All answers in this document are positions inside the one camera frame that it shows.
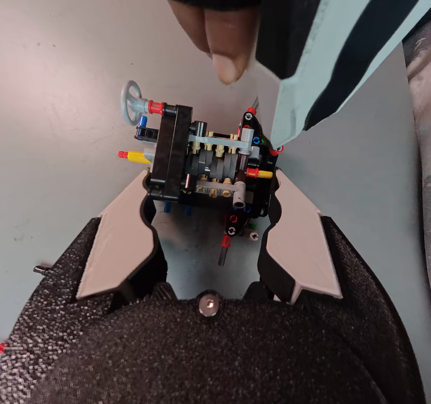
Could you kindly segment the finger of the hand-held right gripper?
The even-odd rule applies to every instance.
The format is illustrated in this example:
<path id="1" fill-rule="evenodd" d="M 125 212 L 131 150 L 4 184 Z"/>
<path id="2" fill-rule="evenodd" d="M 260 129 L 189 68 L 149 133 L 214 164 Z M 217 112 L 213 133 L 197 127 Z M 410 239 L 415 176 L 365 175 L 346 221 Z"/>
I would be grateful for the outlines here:
<path id="1" fill-rule="evenodd" d="M 334 114 L 394 47 L 430 11 L 430 0 L 369 0 L 335 61 L 304 130 Z"/>
<path id="2" fill-rule="evenodd" d="M 335 61 L 369 0 L 321 0 L 295 73 L 271 72 L 271 145 L 280 147 L 304 130 L 308 112 L 328 84 Z"/>

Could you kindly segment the building brick engine model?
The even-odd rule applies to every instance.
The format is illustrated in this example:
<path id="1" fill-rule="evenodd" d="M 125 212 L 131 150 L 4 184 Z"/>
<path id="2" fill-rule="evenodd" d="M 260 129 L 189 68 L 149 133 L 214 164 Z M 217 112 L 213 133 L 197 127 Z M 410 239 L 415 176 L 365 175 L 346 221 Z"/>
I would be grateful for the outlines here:
<path id="1" fill-rule="evenodd" d="M 221 209 L 224 231 L 218 264 L 223 266 L 233 237 L 251 218 L 265 217 L 277 157 L 284 147 L 273 148 L 256 117 L 258 99 L 248 108 L 237 133 L 207 129 L 207 122 L 192 121 L 193 109 L 143 98 L 138 84 L 129 80 L 121 92 L 126 122 L 136 127 L 135 139 L 144 152 L 119 152 L 118 157 L 150 165 L 146 186 L 149 197 Z"/>

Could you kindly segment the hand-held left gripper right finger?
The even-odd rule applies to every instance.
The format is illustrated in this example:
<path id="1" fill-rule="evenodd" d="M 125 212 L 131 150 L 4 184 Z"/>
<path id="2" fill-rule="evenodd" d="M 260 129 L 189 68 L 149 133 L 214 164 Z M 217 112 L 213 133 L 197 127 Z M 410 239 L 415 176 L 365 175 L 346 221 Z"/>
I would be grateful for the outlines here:
<path id="1" fill-rule="evenodd" d="M 257 269 L 273 300 L 295 304 L 313 293 L 342 300 L 320 210 L 276 170 Z"/>

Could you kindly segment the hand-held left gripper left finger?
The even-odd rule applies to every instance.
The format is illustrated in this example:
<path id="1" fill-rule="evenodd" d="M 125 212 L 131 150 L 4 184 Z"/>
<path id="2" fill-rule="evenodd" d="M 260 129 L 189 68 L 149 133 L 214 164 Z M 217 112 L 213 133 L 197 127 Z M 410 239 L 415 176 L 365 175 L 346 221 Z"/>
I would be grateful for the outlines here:
<path id="1" fill-rule="evenodd" d="M 156 214 L 143 170 L 98 216 L 100 223 L 76 299 L 120 292 L 131 301 L 138 295 L 133 277 L 157 252 L 159 238 L 152 226 Z"/>

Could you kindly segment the person's right hand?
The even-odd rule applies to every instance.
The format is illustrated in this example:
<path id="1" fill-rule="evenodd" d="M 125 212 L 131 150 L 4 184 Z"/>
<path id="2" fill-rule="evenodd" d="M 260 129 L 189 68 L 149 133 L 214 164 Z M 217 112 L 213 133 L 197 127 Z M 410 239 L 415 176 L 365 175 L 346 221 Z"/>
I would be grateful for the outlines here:
<path id="1" fill-rule="evenodd" d="M 193 44 L 211 57 L 218 79 L 225 85 L 237 82 L 254 52 L 259 7 L 220 11 L 168 2 Z"/>

